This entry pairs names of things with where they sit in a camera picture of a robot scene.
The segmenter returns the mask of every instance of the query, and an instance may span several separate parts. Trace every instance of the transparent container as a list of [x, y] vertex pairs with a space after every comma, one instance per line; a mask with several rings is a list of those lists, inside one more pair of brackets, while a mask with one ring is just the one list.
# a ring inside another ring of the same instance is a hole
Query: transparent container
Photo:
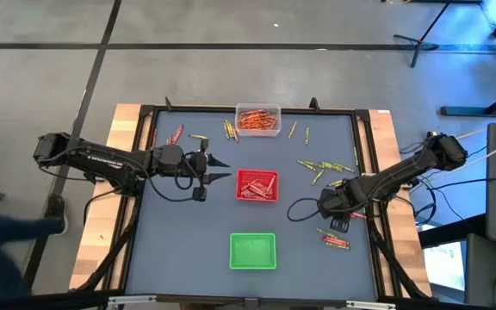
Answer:
[[[272, 129], [240, 129], [239, 120], [241, 113], [255, 110], [269, 112], [271, 116], [276, 117], [276, 124]], [[268, 103], [239, 103], [237, 104], [234, 116], [234, 126], [237, 129], [237, 133], [241, 136], [275, 137], [281, 132], [281, 106]]]

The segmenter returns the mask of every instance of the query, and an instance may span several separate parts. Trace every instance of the green basket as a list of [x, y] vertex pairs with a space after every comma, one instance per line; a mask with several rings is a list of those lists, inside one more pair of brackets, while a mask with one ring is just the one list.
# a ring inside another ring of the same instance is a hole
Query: green basket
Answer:
[[229, 267], [232, 270], [274, 270], [274, 233], [231, 233]]

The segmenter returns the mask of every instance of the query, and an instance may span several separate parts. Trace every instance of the gray table surface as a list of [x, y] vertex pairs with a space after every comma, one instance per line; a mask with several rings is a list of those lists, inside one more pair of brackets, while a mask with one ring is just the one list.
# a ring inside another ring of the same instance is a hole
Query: gray table surface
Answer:
[[[223, 120], [234, 114], [161, 112], [157, 145], [165, 143], [179, 124], [185, 126], [177, 142], [185, 152], [198, 150], [200, 141], [189, 133], [210, 137], [208, 152], [231, 165], [211, 167], [209, 172], [232, 176], [208, 186], [205, 202], [170, 203], [145, 189], [133, 247], [127, 294], [209, 295], [258, 298], [375, 301], [375, 283], [364, 220], [350, 223], [340, 238], [351, 248], [324, 245], [317, 227], [328, 228], [320, 215], [300, 223], [288, 221], [288, 206], [301, 197], [319, 198], [331, 181], [354, 177], [349, 172], [328, 170], [315, 186], [316, 173], [296, 159], [339, 162], [355, 168], [350, 118], [343, 115], [282, 115], [282, 131], [275, 138], [240, 137], [226, 140]], [[294, 137], [288, 132], [294, 121]], [[306, 127], [310, 143], [305, 144]], [[279, 201], [239, 201], [235, 198], [237, 169], [278, 171]], [[170, 198], [191, 195], [171, 178], [154, 177], [158, 189]], [[316, 210], [312, 201], [296, 205], [295, 218]], [[230, 270], [231, 233], [274, 233], [276, 270]]]

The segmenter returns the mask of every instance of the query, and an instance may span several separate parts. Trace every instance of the red basket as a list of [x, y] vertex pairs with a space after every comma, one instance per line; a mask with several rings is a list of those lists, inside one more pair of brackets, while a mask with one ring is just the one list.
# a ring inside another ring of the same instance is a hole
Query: red basket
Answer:
[[[274, 181], [271, 185], [269, 196], [267, 198], [255, 194], [253, 190], [260, 189], [260, 193], [266, 193], [271, 180]], [[246, 188], [249, 184], [253, 184], [257, 189]], [[276, 202], [279, 199], [279, 174], [272, 170], [249, 170], [239, 169], [237, 173], [237, 199], [253, 201], [253, 202]]]

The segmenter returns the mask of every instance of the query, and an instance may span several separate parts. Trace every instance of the metal bracket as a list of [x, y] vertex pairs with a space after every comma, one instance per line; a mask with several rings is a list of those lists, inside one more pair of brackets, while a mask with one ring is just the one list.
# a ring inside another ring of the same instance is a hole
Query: metal bracket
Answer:
[[317, 102], [317, 98], [311, 98], [311, 102], [309, 103], [309, 108], [313, 109], [313, 112], [320, 113], [319, 103]]
[[394, 304], [380, 303], [380, 302], [367, 302], [367, 301], [346, 301], [347, 307], [354, 307], [359, 309], [368, 310], [394, 310]]
[[370, 122], [370, 112], [367, 109], [356, 109], [355, 115], [357, 115], [364, 122]]
[[168, 109], [168, 111], [171, 111], [171, 102], [168, 97], [165, 98], [165, 107]]
[[134, 303], [156, 302], [156, 295], [132, 295], [132, 296], [116, 296], [108, 298], [108, 305], [126, 305]]
[[154, 111], [154, 106], [149, 105], [149, 104], [143, 104], [141, 105], [141, 110], [139, 111], [139, 117], [140, 118], [145, 118], [147, 117], [152, 111]]
[[257, 309], [257, 304], [259, 301], [257, 298], [245, 298], [245, 309], [246, 310], [254, 310]]

